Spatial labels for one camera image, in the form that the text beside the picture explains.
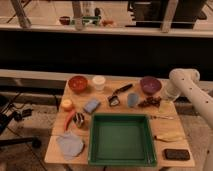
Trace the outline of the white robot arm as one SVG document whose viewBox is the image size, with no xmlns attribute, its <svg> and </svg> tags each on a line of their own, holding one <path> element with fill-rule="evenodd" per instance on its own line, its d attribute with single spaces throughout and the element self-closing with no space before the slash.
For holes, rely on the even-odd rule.
<svg viewBox="0 0 213 171">
<path fill-rule="evenodd" d="M 199 80 L 200 73 L 196 69 L 173 69 L 169 73 L 169 80 L 161 91 L 161 98 L 165 101 L 175 101 L 183 94 L 213 130 L 213 97 L 197 85 Z M 213 171 L 213 135 L 207 148 L 202 171 Z"/>
</svg>

